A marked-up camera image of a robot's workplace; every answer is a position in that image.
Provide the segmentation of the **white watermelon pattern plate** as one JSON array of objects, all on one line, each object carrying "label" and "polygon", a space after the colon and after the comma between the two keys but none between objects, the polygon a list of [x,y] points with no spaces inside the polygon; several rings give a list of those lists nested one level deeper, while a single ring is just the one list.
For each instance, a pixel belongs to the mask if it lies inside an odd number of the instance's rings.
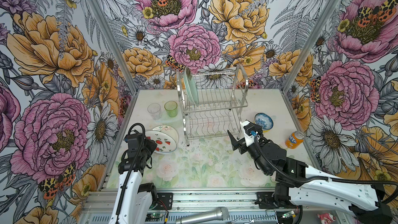
[{"label": "white watermelon pattern plate", "polygon": [[146,138],[156,143],[156,153],[166,154],[174,152],[177,149],[177,142],[168,134],[160,131],[146,131]]}]

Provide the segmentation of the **cream white plate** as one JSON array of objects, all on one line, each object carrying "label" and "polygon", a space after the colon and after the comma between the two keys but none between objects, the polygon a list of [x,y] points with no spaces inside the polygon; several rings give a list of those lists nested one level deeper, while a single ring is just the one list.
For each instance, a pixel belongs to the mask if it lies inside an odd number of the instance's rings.
[{"label": "cream white plate", "polygon": [[176,143],[178,143],[179,140],[178,132],[175,128],[171,127],[170,125],[159,125],[153,128],[152,130],[165,133],[168,136],[170,136]]}]

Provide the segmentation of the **blue white porcelain bowl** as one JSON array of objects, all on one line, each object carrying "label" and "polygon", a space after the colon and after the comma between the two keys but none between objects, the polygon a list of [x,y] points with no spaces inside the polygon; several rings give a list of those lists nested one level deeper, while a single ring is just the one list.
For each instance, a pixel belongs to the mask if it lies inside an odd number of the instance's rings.
[{"label": "blue white porcelain bowl", "polygon": [[255,115],[255,124],[259,125],[263,131],[269,131],[274,126],[272,118],[265,113],[257,113]]}]

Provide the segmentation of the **clear glass cup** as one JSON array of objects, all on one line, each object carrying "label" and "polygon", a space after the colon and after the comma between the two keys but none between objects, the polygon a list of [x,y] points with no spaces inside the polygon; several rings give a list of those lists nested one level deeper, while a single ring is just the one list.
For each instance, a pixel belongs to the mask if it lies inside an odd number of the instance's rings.
[{"label": "clear glass cup", "polygon": [[161,105],[152,103],[147,107],[147,111],[154,120],[159,120],[162,117]]}]

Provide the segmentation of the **green glass jar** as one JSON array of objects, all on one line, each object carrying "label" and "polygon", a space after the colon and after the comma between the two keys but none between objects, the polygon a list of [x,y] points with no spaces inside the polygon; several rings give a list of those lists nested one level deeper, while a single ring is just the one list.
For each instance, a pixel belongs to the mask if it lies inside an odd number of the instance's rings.
[{"label": "green glass jar", "polygon": [[175,101],[168,101],[165,103],[164,108],[169,117],[174,118],[178,115],[178,104]]}]

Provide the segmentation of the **chrome wire dish rack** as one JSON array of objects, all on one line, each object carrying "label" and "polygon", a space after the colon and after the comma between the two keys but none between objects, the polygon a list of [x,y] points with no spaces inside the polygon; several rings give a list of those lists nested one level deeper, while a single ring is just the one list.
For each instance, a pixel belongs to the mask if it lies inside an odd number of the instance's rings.
[{"label": "chrome wire dish rack", "polygon": [[198,139],[219,138],[229,130],[241,133],[241,114],[248,106],[248,76],[241,65],[225,68],[209,65],[192,73],[199,95],[199,105],[189,99],[184,85],[184,72],[177,72],[177,92],[182,113],[186,145]]}]

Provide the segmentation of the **pale green plate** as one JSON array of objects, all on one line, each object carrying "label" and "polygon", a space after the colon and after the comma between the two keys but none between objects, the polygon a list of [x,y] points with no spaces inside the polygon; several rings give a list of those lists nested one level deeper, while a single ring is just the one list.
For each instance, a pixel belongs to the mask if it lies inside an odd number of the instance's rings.
[{"label": "pale green plate", "polygon": [[196,83],[193,79],[191,70],[188,67],[185,68],[183,79],[189,99],[194,103],[194,106],[198,106],[199,105],[198,90],[196,87]]}]

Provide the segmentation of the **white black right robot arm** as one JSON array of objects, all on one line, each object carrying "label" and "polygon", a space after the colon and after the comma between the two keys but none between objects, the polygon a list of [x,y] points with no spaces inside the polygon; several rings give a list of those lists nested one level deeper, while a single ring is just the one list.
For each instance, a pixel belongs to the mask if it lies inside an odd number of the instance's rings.
[{"label": "white black right robot arm", "polygon": [[386,181],[347,180],[287,157],[287,151],[263,137],[254,127],[237,140],[228,134],[233,150],[249,153],[255,167],[275,176],[273,192],[257,194],[260,208],[315,206],[340,211],[363,224],[389,224],[393,214],[383,186]]}]

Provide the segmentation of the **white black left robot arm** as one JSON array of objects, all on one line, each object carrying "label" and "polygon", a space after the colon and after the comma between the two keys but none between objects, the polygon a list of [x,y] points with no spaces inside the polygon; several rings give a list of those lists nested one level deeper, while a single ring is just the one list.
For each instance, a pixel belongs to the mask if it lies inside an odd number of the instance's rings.
[{"label": "white black left robot arm", "polygon": [[118,165],[119,186],[111,224],[143,224],[149,207],[157,200],[153,183],[142,184],[144,169],[157,144],[135,131],[124,139],[127,150]]}]

